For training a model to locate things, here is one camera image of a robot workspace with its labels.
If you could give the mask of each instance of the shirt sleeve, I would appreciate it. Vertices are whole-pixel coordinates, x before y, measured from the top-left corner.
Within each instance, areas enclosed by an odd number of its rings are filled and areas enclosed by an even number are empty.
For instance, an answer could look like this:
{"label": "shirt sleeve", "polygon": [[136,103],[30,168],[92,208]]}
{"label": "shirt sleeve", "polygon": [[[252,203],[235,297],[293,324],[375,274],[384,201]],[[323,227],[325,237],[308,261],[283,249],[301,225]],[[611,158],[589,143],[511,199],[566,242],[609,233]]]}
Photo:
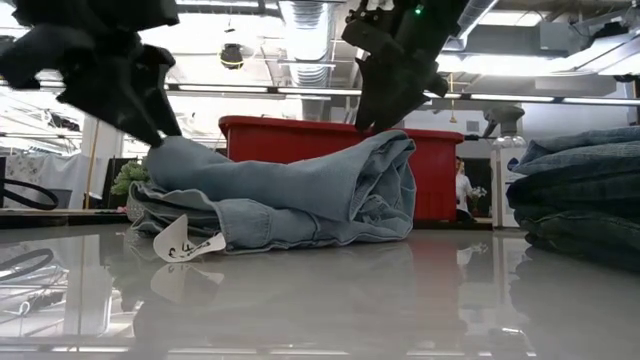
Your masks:
{"label": "shirt sleeve", "polygon": [[471,187],[471,181],[469,181],[468,177],[464,177],[464,192],[467,194],[467,196],[471,196],[471,192],[473,191],[473,188]]}

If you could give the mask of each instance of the dark blue jeans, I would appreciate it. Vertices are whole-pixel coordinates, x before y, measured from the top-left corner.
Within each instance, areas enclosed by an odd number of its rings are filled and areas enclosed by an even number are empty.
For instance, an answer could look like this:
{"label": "dark blue jeans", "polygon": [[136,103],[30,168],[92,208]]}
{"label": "dark blue jeans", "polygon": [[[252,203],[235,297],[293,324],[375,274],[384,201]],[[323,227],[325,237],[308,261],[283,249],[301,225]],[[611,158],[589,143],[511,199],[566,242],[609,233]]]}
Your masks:
{"label": "dark blue jeans", "polygon": [[507,197],[532,245],[640,270],[640,158],[545,171]]}

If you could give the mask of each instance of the glossy tabletop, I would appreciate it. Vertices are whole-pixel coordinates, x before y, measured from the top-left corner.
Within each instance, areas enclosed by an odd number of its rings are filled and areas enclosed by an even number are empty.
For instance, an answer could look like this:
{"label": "glossy tabletop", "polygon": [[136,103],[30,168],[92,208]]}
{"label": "glossy tabletop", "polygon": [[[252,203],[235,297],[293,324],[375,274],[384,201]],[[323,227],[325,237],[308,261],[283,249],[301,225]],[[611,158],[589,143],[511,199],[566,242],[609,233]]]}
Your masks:
{"label": "glossy tabletop", "polygon": [[639,278],[518,233],[187,264],[124,226],[0,239],[0,360],[640,358]]}

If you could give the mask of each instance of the robotic arm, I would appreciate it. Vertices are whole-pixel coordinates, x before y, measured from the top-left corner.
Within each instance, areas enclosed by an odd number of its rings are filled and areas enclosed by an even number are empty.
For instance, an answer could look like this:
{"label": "robotic arm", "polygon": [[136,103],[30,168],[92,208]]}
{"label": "robotic arm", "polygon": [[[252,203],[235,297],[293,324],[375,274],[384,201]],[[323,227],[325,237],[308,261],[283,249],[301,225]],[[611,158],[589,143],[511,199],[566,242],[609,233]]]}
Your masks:
{"label": "robotic arm", "polygon": [[[356,128],[382,131],[422,105],[447,82],[435,59],[468,0],[362,0],[343,38],[370,53],[357,59],[363,89]],[[159,131],[181,135],[164,90],[175,65],[139,31],[178,23],[175,0],[14,0],[13,16],[31,30],[0,54],[0,75],[14,89],[40,88],[43,69],[58,70],[58,100],[156,147]]]}

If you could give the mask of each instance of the person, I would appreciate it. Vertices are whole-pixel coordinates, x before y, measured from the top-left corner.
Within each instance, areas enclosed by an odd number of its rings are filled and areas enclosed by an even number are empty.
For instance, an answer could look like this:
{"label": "person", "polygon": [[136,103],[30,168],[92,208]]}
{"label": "person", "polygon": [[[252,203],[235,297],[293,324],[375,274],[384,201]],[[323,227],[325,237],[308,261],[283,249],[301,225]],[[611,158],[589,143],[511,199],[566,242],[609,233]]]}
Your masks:
{"label": "person", "polygon": [[471,182],[464,174],[464,161],[456,156],[456,204],[458,210],[469,212],[467,197],[471,196]]}

